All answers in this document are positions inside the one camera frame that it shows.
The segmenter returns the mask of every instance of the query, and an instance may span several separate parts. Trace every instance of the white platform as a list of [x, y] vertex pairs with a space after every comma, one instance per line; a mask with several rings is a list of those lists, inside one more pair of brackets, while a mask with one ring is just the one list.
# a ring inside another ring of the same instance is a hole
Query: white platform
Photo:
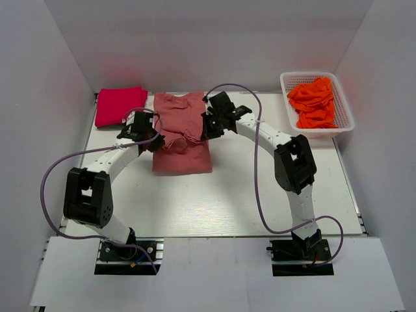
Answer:
[[[249, 94], [228, 93], [236, 106], [246, 105], [257, 114], [255, 99]], [[276, 129], [291, 128], [281, 94], [259, 94], [263, 119]], [[152, 108], [153, 96], [147, 107]], [[88, 149], [111, 146], [121, 127], [92, 127]], [[310, 140], [318, 172], [313, 187], [315, 216], [332, 215], [346, 234], [361, 234], [356, 210], [332, 139]], [[213, 172], [210, 174], [163, 176], [151, 171], [151, 153], [133, 161], [112, 184], [114, 214], [140, 237], [261, 236], [270, 234], [263, 227], [254, 197], [254, 144], [226, 133], [211, 140]], [[99, 157], [89, 154], [88, 165]], [[273, 229], [292, 226], [289, 202], [274, 178], [272, 157], [259, 150], [259, 188], [265, 218]], [[337, 235], [334, 222], [319, 222], [322, 233]], [[69, 221], [66, 233], [82, 235], [92, 230]]]
[[[338, 241], [329, 240], [332, 250]], [[347, 238], [334, 276], [273, 277], [267, 245], [266, 238], [165, 239], [156, 276], [95, 276], [98, 240], [53, 237], [31, 305], [47, 312], [403, 309], [379, 239]]]

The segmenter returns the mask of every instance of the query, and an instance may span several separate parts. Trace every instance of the clothing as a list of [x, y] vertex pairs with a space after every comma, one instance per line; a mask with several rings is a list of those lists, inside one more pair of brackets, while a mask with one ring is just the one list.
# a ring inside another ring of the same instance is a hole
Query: clothing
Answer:
[[123, 89], [101, 89], [98, 94], [96, 127], [122, 124], [125, 113], [144, 107], [148, 91], [140, 86]]
[[299, 84], [287, 97], [299, 114], [298, 128], [338, 128], [333, 124], [335, 109], [329, 78], [318, 77], [312, 83]]
[[163, 121], [165, 145], [153, 153], [154, 172], [195, 174], [213, 169], [208, 141], [201, 141], [203, 92], [185, 96], [155, 94], [154, 109]]

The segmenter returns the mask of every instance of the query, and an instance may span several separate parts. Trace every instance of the wire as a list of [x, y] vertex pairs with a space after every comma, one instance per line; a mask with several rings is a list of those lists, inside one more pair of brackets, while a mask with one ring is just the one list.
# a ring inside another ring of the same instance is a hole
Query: wire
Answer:
[[311, 264], [309, 264], [309, 265], [304, 265], [304, 268], [310, 268], [310, 267], [314, 267], [315, 266], [315, 263], [318, 261], [318, 253], [316, 253], [315, 254], [315, 258], [314, 258], [314, 260], [312, 261], [312, 263]]
[[135, 264], [136, 264], [136, 265], [138, 265], [138, 264], [141, 262], [141, 260], [143, 260], [143, 259], [144, 259], [144, 257], [145, 257], [145, 255], [142, 255], [142, 257], [138, 258], [138, 259], [135, 261]]
[[[241, 84], [237, 84], [237, 83], [222, 83], [219, 84], [215, 87], [213, 87], [212, 89], [210, 89], [210, 91], [208, 91], [205, 95], [205, 97], [207, 98], [208, 95], [214, 91], [215, 89], [221, 87], [221, 86], [237, 86], [239, 88], [243, 88], [245, 90], [247, 90], [249, 93], [251, 93], [251, 95], [256, 99], [257, 103], [259, 104], [259, 114], [257, 115], [257, 125], [255, 127], [255, 140], [254, 140], [254, 193], [255, 193], [255, 200], [257, 202], [257, 208], [259, 210], [259, 215], [260, 215], [260, 219], [261, 222], [263, 223], [264, 227], [266, 228], [267, 231], [269, 231], [271, 234], [275, 234], [275, 235], [282, 235], [282, 234], [286, 234], [286, 233], [290, 233], [296, 229], [302, 228], [305, 225], [314, 222], [314, 220], [306, 220], [305, 222], [302, 222], [301, 224], [298, 224], [297, 226], [291, 227], [290, 229], [285, 229], [283, 231], [274, 231], [273, 229], [271, 229], [265, 220], [265, 216], [263, 215], [263, 210], [261, 208], [261, 202], [260, 202], [260, 195], [259, 195], [259, 178], [258, 178], [258, 153], [259, 153], [259, 130], [260, 130], [260, 123], [261, 123], [261, 114], [263, 112], [263, 106], [261, 104], [261, 101], [259, 99], [259, 97], [257, 96], [257, 94], [255, 94], [253, 91], [251, 91], [249, 88], [247, 88], [246, 86], [242, 86]], [[334, 253], [334, 255], [332, 257], [330, 257], [327, 261], [323, 262], [323, 263], [319, 263], [319, 264], [315, 264], [314, 267], [319, 267], [322, 265], [325, 265], [327, 263], [329, 263], [330, 261], [334, 260], [335, 257], [337, 257], [337, 255], [339, 254], [339, 252], [341, 251], [341, 248], [343, 247], [343, 242], [344, 242], [344, 230], [343, 227], [341, 225], [341, 223], [335, 219], [332, 216], [319, 216], [315, 219], [315, 221], [321, 220], [321, 219], [331, 219], [333, 220], [339, 227], [339, 231], [341, 233], [341, 239], [339, 241], [339, 246], [337, 251]]]
[[155, 127], [156, 127], [157, 123], [159, 122], [159, 119], [161, 119], [161, 115], [156, 113], [155, 116], [157, 116], [157, 120], [155, 121]]
[[137, 250], [136, 249], [134, 249], [133, 250], [133, 254], [131, 255], [131, 257], [129, 257], [129, 258], [123, 258], [123, 257], [120, 257], [120, 259], [123, 259], [123, 260], [130, 260], [130, 259], [132, 259], [135, 255], [137, 254]]
[[[145, 109], [143, 107], [139, 107], [134, 110], [142, 110], [142, 111], [147, 111], [147, 112], [151, 112], [153, 114], [156, 114], [153, 110], [151, 109]], [[118, 148], [129, 148], [131, 146], [138, 146], [138, 145], [143, 145], [143, 144], [147, 144], [150, 142], [153, 142], [154, 140], [156, 140], [156, 138], [161, 134], [162, 129], [163, 129], [163, 123], [162, 120], [159, 118], [160, 120], [160, 127], [159, 130], [157, 131], [157, 134], [149, 139], [149, 140], [145, 140], [142, 142], [134, 142], [134, 143], [128, 143], [128, 144], [120, 144], [117, 146], [108, 146], [106, 148], [96, 148], [96, 149], [89, 149], [86, 151], [76, 151], [75, 153], [71, 153], [68, 154], [67, 156], [63, 156], [62, 158], [58, 159], [57, 161], [55, 161], [45, 172], [44, 177], [42, 178], [42, 182], [40, 183], [40, 205], [42, 206], [42, 212], [44, 213], [46, 222], [49, 224], [49, 226], [51, 227], [51, 229], [58, 235], [61, 237], [64, 237], [66, 239], [74, 239], [74, 240], [81, 240], [81, 239], [104, 239], [106, 241], [108, 241], [109, 243], [117, 246], [117, 247], [123, 247], [123, 248], [135, 248], [137, 251], [141, 251], [143, 252], [143, 254], [148, 258], [149, 262], [151, 263], [155, 273], [157, 274], [157, 269], [155, 264], [153, 263], [153, 261], [151, 260], [151, 257], [149, 256], [149, 254], [145, 251], [145, 249], [143, 249], [143, 247], [137, 246], [137, 245], [133, 245], [133, 244], [119, 244], [117, 242], [114, 242], [110, 239], [108, 239], [107, 237], [101, 236], [101, 235], [88, 235], [88, 236], [72, 236], [72, 235], [67, 235], [61, 231], [59, 231], [59, 229], [54, 225], [48, 211], [46, 208], [46, 201], [45, 201], [45, 185], [46, 185], [46, 180], [47, 177], [49, 176], [49, 174], [51, 173], [51, 171], [58, 165], [60, 164], [62, 161], [65, 161], [66, 159], [75, 157], [75, 156], [80, 156], [80, 155], [85, 155], [85, 154], [90, 154], [90, 153], [97, 153], [99, 151], [112, 151], [112, 150], [116, 150]]]

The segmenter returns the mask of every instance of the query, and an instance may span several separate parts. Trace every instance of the white plastic basket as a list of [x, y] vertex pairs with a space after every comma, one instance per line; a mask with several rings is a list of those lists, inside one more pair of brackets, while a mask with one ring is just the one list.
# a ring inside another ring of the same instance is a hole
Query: white plastic basket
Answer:
[[[296, 126], [299, 115], [289, 103], [287, 94], [300, 83], [312, 83], [317, 77], [327, 77], [332, 82], [333, 106], [335, 107], [334, 124], [338, 126], [335, 129], [302, 129]], [[299, 134], [307, 138], [327, 138], [334, 137], [339, 133], [351, 131], [354, 128], [354, 120], [348, 107], [348, 103], [344, 97], [341, 86], [338, 83], [336, 76], [332, 73], [324, 73], [319, 71], [294, 71], [290, 73], [283, 73], [280, 75], [281, 89], [283, 91], [283, 98], [285, 99], [287, 115], [291, 127]]]

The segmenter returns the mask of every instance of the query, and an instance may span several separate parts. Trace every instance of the purple cable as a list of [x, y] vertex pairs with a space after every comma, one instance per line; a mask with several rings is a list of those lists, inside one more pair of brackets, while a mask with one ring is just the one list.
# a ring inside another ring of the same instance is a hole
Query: purple cable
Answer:
[[[261, 222], [263, 223], [264, 227], [266, 228], [267, 231], [271, 232], [271, 234], [276, 234], [276, 235], [281, 235], [281, 234], [286, 234], [286, 233], [290, 233], [296, 229], [299, 229], [309, 223], [312, 223], [313, 220], [306, 220], [305, 222], [302, 222], [301, 224], [298, 224], [297, 226], [291, 227], [290, 229], [285, 229], [283, 231], [274, 231], [273, 229], [270, 229], [269, 226], [266, 223], [265, 220], [265, 216], [263, 215], [263, 210], [261, 208], [261, 202], [260, 202], [260, 195], [259, 195], [259, 178], [258, 178], [258, 153], [259, 153], [259, 130], [260, 130], [260, 122], [261, 122], [261, 113], [263, 111], [263, 106], [261, 104], [261, 101], [259, 99], [259, 97], [257, 96], [257, 94], [255, 94], [253, 91], [251, 91], [249, 88], [247, 88], [246, 86], [242, 86], [241, 84], [237, 84], [237, 83], [222, 83], [219, 84], [217, 86], [215, 86], [214, 88], [210, 89], [210, 91], [208, 91], [205, 95], [205, 97], [208, 97], [208, 95], [214, 91], [215, 89], [221, 87], [221, 86], [237, 86], [239, 88], [243, 88], [247, 91], [249, 91], [249, 93], [251, 93], [251, 95], [257, 100], [258, 104], [259, 104], [259, 115], [257, 116], [257, 125], [255, 127], [255, 140], [254, 140], [254, 193], [255, 193], [255, 200], [257, 202], [257, 208], [259, 210], [259, 215], [260, 215], [260, 219]], [[341, 223], [335, 219], [332, 216], [319, 216], [315, 219], [315, 221], [321, 220], [321, 219], [331, 219], [333, 220], [338, 226], [339, 226], [339, 231], [341, 232], [341, 239], [339, 241], [339, 246], [337, 251], [332, 255], [332, 257], [330, 257], [327, 261], [322, 262], [322, 263], [318, 263], [313, 265], [314, 267], [319, 267], [322, 265], [325, 265], [327, 263], [329, 263], [330, 261], [334, 260], [335, 257], [337, 257], [337, 255], [339, 254], [339, 252], [341, 251], [341, 248], [343, 247], [343, 242], [344, 242], [344, 229], [341, 225]]]
[[[136, 109], [132, 109], [129, 113], [131, 113], [132, 111], [136, 111], [136, 110], [142, 110], [142, 111], [147, 111], [147, 112], [151, 112], [153, 114], [156, 114], [153, 110], [151, 109], [145, 109], [143, 107], [139, 107]], [[143, 145], [143, 144], [147, 144], [150, 142], [153, 142], [154, 140], [156, 140], [156, 138], [161, 134], [162, 129], [163, 129], [163, 123], [162, 120], [160, 118], [158, 118], [158, 120], [160, 120], [161, 126], [159, 127], [159, 130], [157, 131], [157, 134], [149, 139], [149, 140], [145, 140], [142, 142], [134, 142], [134, 143], [128, 143], [128, 144], [120, 144], [118, 146], [109, 146], [106, 148], [96, 148], [96, 149], [90, 149], [90, 150], [86, 150], [86, 151], [76, 151], [75, 153], [71, 153], [67, 156], [63, 156], [61, 159], [58, 159], [57, 161], [55, 161], [45, 172], [44, 177], [42, 178], [42, 182], [40, 183], [40, 205], [42, 206], [42, 211], [44, 213], [46, 222], [49, 224], [49, 226], [51, 227], [51, 229], [58, 235], [58, 236], [62, 236], [66, 239], [75, 239], [75, 240], [81, 240], [81, 239], [104, 239], [104, 240], [108, 240], [107, 237], [101, 236], [101, 235], [89, 235], [89, 236], [72, 236], [72, 235], [67, 235], [61, 231], [59, 231], [59, 229], [53, 224], [51, 217], [49, 216], [49, 213], [47, 211], [46, 208], [46, 201], [45, 201], [45, 185], [46, 185], [46, 179], [49, 176], [49, 174], [51, 173], [51, 171], [54, 169], [54, 167], [56, 167], [58, 164], [60, 164], [62, 161], [65, 161], [66, 159], [75, 157], [75, 156], [80, 156], [80, 155], [85, 155], [85, 154], [90, 154], [90, 153], [97, 153], [99, 151], [112, 151], [112, 150], [116, 150], [118, 148], [129, 148], [131, 146], [138, 146], [138, 145]], [[137, 250], [140, 250], [141, 252], [143, 252], [144, 255], [146, 255], [146, 257], [148, 258], [149, 262], [151, 263], [155, 273], [157, 274], [157, 269], [155, 264], [153, 263], [153, 261], [151, 260], [151, 257], [149, 256], [149, 254], [145, 251], [145, 249], [143, 249], [143, 247], [137, 246], [137, 245], [133, 245], [133, 244], [119, 244], [117, 242], [113, 242], [113, 241], [109, 241], [111, 244], [117, 246], [117, 247], [126, 247], [126, 248], [136, 248]]]

